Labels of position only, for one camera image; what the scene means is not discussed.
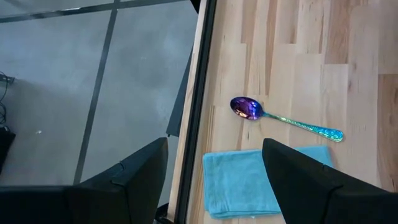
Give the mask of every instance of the black table frame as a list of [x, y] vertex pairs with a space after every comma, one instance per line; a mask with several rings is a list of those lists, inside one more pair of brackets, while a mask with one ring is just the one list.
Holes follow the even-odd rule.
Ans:
[[203, 29], [201, 33], [200, 48], [198, 53], [197, 70], [193, 86], [190, 117], [188, 121], [187, 138], [182, 162], [180, 186], [178, 188], [177, 207], [175, 212], [175, 224], [187, 222], [187, 212], [192, 183], [193, 166], [197, 149], [198, 131], [200, 125], [203, 92], [205, 91], [208, 56], [210, 52], [211, 36], [216, 11], [217, 0], [207, 0]]

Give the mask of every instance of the wood plank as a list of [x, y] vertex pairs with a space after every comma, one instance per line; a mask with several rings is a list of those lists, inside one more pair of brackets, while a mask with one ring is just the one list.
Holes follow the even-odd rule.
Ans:
[[398, 74], [379, 75], [377, 147], [381, 184], [398, 191]]

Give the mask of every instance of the black cable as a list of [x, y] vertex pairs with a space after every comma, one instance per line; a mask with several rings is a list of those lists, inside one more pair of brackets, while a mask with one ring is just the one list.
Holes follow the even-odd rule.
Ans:
[[4, 72], [0, 71], [0, 75], [4, 75], [6, 77], [6, 90], [4, 90], [4, 93], [2, 95], [2, 97], [0, 98], [0, 124], [4, 124], [7, 121], [7, 108], [6, 105], [4, 105], [2, 103], [4, 97], [7, 94], [7, 90], [8, 90], [8, 76], [6, 74], [4, 74]]

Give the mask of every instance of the cloth napkin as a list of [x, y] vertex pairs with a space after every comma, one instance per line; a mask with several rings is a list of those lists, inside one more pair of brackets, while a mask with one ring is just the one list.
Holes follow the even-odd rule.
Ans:
[[[333, 167], [327, 146], [296, 150]], [[203, 156], [203, 175], [205, 210], [212, 218], [280, 213], [259, 149], [207, 153]]]

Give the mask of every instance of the spoon bowl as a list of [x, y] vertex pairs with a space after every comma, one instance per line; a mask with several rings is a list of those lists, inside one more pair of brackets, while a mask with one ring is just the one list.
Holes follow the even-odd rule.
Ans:
[[257, 120], [264, 115], [261, 104], [249, 97], [235, 97], [230, 106], [237, 115], [249, 120]]

